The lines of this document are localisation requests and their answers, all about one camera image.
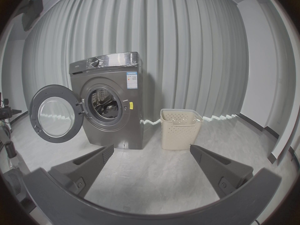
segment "perforated basket wall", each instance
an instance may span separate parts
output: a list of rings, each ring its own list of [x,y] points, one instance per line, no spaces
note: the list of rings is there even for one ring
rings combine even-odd
[[[199,133],[202,117],[194,110],[162,109],[162,148],[167,150],[189,149]]]

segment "curtain fold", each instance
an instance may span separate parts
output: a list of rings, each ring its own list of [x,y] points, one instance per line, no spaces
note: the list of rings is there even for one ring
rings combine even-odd
[[[206,117],[240,112],[248,46],[231,0],[61,0],[28,35],[22,60],[29,107],[43,86],[71,89],[69,64],[137,51],[143,61],[145,119],[162,108]]]

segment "washing machine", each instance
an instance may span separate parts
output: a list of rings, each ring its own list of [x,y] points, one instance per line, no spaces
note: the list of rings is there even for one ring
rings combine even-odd
[[[49,85],[33,97],[32,127],[62,143],[83,126],[91,144],[142,149],[142,62],[137,52],[116,53],[70,64],[72,91]]]

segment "energy label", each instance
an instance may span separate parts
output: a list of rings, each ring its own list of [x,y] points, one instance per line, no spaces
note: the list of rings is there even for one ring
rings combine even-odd
[[[137,89],[137,72],[127,72],[127,89]]]

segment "floor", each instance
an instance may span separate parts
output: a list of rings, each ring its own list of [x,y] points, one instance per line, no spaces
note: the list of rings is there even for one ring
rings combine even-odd
[[[89,144],[83,129],[63,144],[46,142],[34,132],[28,116],[17,121],[12,129],[12,140],[31,171],[38,167],[49,170],[99,148]],[[139,214],[182,212],[218,200],[189,150],[163,150],[160,139],[160,123],[146,124],[144,149],[115,149],[85,199],[107,208]],[[298,171],[290,154],[280,165],[268,161],[275,143],[276,139],[267,131],[260,132],[239,117],[203,121],[194,143],[252,166],[253,174],[266,167],[282,177],[277,193],[258,218],[260,223],[283,199]],[[0,153],[0,168],[8,169],[5,151]]]

